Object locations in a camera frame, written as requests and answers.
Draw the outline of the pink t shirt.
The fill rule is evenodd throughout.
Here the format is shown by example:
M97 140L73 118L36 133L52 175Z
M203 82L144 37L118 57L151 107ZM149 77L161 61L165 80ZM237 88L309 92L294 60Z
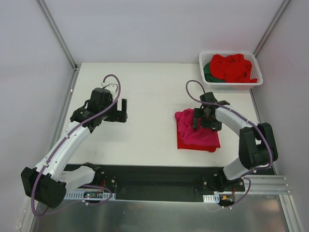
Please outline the pink t shirt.
M186 145L216 146L220 148L218 133L207 128L193 129L193 109L185 109L174 114L176 129Z

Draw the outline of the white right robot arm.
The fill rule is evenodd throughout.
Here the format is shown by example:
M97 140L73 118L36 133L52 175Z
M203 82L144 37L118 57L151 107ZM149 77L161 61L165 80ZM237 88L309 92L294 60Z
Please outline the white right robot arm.
M239 137L238 158L221 168L209 181L214 191L227 191L242 177L257 169L272 167L278 159L272 126L253 123L235 111L227 101L218 101L212 92L202 94L201 106L194 109L193 128L220 131L228 126Z

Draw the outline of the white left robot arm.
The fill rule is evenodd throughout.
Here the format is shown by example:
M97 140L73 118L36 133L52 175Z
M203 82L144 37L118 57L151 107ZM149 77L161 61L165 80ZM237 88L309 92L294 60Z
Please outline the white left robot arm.
M83 185L97 188L102 184L102 169L92 163L84 163L78 169L64 172L77 148L103 121L125 123L126 100L117 109L120 87L104 84L95 88L84 105L76 109L67 128L49 153L34 168L25 167L21 179L25 194L54 209L63 201L66 193Z

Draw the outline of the white plastic laundry basket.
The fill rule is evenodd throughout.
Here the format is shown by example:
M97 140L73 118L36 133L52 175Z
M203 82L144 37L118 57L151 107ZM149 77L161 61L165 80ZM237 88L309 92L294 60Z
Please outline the white plastic laundry basket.
M257 59L244 51L204 51L199 54L202 81L210 88L249 90L263 83Z

